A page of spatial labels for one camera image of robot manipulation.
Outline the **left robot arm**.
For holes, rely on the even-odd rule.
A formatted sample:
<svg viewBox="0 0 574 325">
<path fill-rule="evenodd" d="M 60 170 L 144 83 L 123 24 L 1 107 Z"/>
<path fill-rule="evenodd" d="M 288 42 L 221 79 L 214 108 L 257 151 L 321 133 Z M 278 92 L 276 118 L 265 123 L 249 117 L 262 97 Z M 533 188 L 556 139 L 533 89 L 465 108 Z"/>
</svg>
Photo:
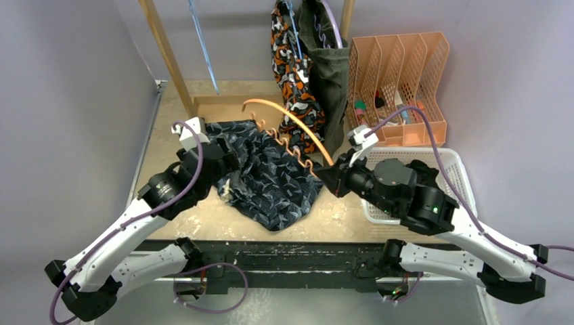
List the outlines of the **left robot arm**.
<svg viewBox="0 0 574 325">
<path fill-rule="evenodd" d="M 147 256 L 130 258 L 150 234 L 196 206 L 217 180 L 238 168 L 238 157 L 223 137 L 180 149 L 177 156 L 179 161 L 153 175 L 98 239 L 75 257 L 53 260 L 45 267 L 57 288 L 49 310 L 52 324 L 57 324 L 58 301 L 74 319 L 89 322 L 140 286 L 165 276 L 192 277 L 207 268 L 201 250 L 189 238 L 178 238 Z"/>
</svg>

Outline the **white plastic basket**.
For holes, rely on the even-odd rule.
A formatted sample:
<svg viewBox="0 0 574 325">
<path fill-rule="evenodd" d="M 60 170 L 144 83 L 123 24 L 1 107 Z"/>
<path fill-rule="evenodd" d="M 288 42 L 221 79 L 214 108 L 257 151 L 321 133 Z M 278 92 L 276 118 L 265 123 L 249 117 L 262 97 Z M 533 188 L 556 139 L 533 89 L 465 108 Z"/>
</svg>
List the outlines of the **white plastic basket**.
<svg viewBox="0 0 574 325">
<path fill-rule="evenodd" d="M 478 215 L 476 201 L 470 185 L 466 168 L 459 154 L 449 148 L 439 148 L 438 153 L 447 173 L 448 179 L 455 185 L 457 191 L 462 195 L 464 201 L 469 205 L 475 215 Z M 438 169 L 438 163 L 435 158 L 433 149 L 416 148 L 416 147 L 375 147 L 370 152 L 366 167 L 374 169 L 377 163 L 388 158 L 396 158 L 404 164 L 412 160 L 421 160 L 432 168 Z M 366 200 L 361 200 L 363 215 L 366 219 L 375 224 L 398 225 L 399 220 L 388 216 L 386 213 L 377 209 Z"/>
</svg>

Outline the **dark shark print shorts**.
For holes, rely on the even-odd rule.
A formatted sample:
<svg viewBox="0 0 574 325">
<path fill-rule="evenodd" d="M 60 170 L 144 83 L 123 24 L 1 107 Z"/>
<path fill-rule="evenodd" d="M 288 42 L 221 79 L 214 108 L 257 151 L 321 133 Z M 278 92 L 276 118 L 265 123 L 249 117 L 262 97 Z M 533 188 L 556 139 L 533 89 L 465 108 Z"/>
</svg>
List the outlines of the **dark shark print shorts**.
<svg viewBox="0 0 574 325">
<path fill-rule="evenodd" d="M 238 157 L 238 170 L 216 181 L 223 202 L 276 232 L 310 213 L 323 183 L 300 166 L 254 121 L 207 123 L 211 142 L 225 138 Z"/>
</svg>

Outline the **orange camouflage shorts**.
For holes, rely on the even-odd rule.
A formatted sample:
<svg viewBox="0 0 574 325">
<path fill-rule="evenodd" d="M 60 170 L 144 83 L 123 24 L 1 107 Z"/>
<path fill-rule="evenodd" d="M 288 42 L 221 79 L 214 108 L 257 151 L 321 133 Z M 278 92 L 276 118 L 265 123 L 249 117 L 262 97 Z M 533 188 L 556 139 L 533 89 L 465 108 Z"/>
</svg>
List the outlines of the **orange camouflage shorts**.
<svg viewBox="0 0 574 325">
<path fill-rule="evenodd" d="M 310 89 L 311 58 L 295 57 L 292 29 L 284 1 L 276 1 L 271 11 L 271 68 L 284 108 L 297 117 L 319 141 L 324 140 L 326 113 Z"/>
</svg>

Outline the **light blue wire hanger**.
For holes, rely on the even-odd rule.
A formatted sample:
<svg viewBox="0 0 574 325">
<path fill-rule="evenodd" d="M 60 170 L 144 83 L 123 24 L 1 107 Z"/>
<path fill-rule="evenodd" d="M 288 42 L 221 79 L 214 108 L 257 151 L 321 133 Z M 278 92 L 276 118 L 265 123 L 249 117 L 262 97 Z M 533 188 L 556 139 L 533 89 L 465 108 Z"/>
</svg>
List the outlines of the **light blue wire hanger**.
<svg viewBox="0 0 574 325">
<path fill-rule="evenodd" d="M 189 7 L 189 9 L 190 9 L 191 15 L 192 15 L 192 20 L 193 20 L 193 22 L 194 22 L 194 28 L 195 28 L 195 30 L 196 30 L 196 34 L 197 34 L 197 37 L 198 37 L 198 40 L 199 40 L 199 43 L 200 43 L 200 46 L 201 46 L 201 50 L 202 50 L 202 53 L 203 53 L 203 56 L 204 56 L 204 61 L 205 61 L 205 63 L 206 63 L 206 67 L 207 67 L 207 70 L 208 70 L 208 73 L 209 73 L 209 77 L 210 77 L 210 79 L 211 79 L 211 82 L 212 82 L 212 84 L 213 84 L 213 88 L 214 88 L 216 94 L 220 94 L 219 86 L 218 86 L 218 84 L 217 84 L 217 80 L 216 80 L 216 78 L 215 78 L 215 74 L 214 74 L 214 71 L 213 71 L 213 65 L 212 65 L 212 63 L 211 63 L 211 59 L 210 59 L 210 56 L 209 56 L 209 52 L 208 52 L 208 49 L 207 49 L 207 46 L 206 46 L 206 41 L 205 41 L 205 39 L 204 39 L 204 35 L 203 35 L 202 28 L 201 28 L 201 25 L 200 25 L 198 12 L 197 12 L 196 6 L 195 6 L 195 1 L 194 1 L 194 0 L 187 0 L 187 3 L 188 3 L 188 7 Z"/>
</svg>

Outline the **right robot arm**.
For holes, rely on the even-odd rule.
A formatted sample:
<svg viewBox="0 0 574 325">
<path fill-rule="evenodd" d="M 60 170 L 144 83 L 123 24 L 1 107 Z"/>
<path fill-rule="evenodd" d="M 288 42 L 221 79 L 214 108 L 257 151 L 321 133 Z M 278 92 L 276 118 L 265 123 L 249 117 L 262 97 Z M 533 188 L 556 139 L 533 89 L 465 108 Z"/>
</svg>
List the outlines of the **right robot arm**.
<svg viewBox="0 0 574 325">
<path fill-rule="evenodd" d="M 493 235 L 523 257 L 512 255 L 486 239 L 467 211 L 437 186 L 418 181 L 417 172 L 396 158 L 366 167 L 366 161 L 351 163 L 343 154 L 335 165 L 318 167 L 314 173 L 336 197 L 357 194 L 383 213 L 399 220 L 409 231 L 435 236 L 457 246 L 455 251 L 426 248 L 402 240 L 387 240 L 380 266 L 395 276 L 403 272 L 429 272 L 466 280 L 501 301 L 523 304 L 544 297 L 546 280 L 535 273 L 530 260 L 545 263 L 548 250 L 541 244 L 513 243 Z"/>
</svg>

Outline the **black shorts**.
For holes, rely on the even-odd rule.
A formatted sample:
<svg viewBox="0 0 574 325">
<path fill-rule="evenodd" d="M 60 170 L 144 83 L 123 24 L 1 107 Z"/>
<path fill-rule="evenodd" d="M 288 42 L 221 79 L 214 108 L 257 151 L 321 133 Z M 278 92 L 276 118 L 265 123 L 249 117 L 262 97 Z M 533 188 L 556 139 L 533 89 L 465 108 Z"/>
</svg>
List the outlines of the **black shorts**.
<svg viewBox="0 0 574 325">
<path fill-rule="evenodd" d="M 421 160 L 412 160 L 410 163 L 406 164 L 406 167 L 416 172 L 417 184 L 439 188 L 437 183 L 437 176 L 439 175 L 438 169 L 428 166 Z"/>
</svg>

